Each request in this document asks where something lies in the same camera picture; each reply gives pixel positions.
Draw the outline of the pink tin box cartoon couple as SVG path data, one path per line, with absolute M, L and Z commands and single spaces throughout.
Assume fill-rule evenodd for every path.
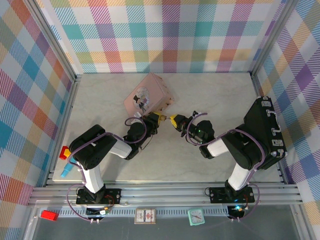
M 165 81 L 154 73 L 147 74 L 137 87 L 124 100 L 125 109 L 130 117 L 139 113 L 162 113 L 175 99 Z

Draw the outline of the black hard case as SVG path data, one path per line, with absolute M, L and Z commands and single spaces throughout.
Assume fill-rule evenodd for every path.
M 272 99 L 259 96 L 244 117 L 245 131 L 254 137 L 264 150 L 259 170 L 266 170 L 288 155 L 282 130 Z

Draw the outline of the playing card box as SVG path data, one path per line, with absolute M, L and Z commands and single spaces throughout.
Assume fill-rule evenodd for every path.
M 136 208 L 134 215 L 135 224 L 155 224 L 156 223 L 156 209 L 155 208 Z

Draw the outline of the teal alarm clock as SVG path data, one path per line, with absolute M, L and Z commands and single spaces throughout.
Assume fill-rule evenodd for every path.
M 205 223 L 204 211 L 201 208 L 189 209 L 187 211 L 190 226 L 199 226 Z

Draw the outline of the small black controller board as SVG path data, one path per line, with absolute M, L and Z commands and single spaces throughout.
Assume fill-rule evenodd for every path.
M 237 218 L 243 218 L 245 216 L 245 206 L 244 205 L 233 205 L 228 206 L 228 218 L 229 219 L 237 219 Z
M 110 206 L 105 206 L 105 207 L 100 207 L 100 208 L 90 208 L 87 207 L 85 210 L 85 214 L 87 216 L 105 216 L 109 214 L 112 210 L 112 207 Z

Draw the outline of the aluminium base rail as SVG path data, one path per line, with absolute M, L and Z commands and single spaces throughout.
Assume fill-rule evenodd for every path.
M 121 207 L 187 207 L 209 206 L 209 188 L 222 187 L 220 182 L 112 182 L 109 189 L 120 189 Z M 260 205 L 299 205 L 302 196 L 295 184 L 261 182 L 251 185 L 254 198 Z M 76 202 L 77 187 L 52 184 L 36 187 L 28 206 L 66 206 Z

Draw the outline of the aluminium frame post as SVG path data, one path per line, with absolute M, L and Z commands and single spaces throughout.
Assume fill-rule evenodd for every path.
M 255 56 L 249 67 L 249 73 L 253 80 L 267 59 L 272 47 L 280 36 L 285 24 L 291 16 L 299 0 L 275 0 L 267 14 L 266 27 L 262 28 L 262 39 L 257 47 Z
M 61 47 L 58 39 L 56 38 L 52 28 L 50 27 L 44 13 L 39 7 L 36 0 L 22 0 L 28 10 L 30 11 L 32 17 L 40 28 L 40 31 L 46 38 L 49 46 L 52 48 L 57 59 L 60 61 L 63 69 L 66 71 L 67 75 L 72 79 L 74 83 L 79 83 L 82 75 L 76 74 L 70 61 L 68 60 L 63 48 Z

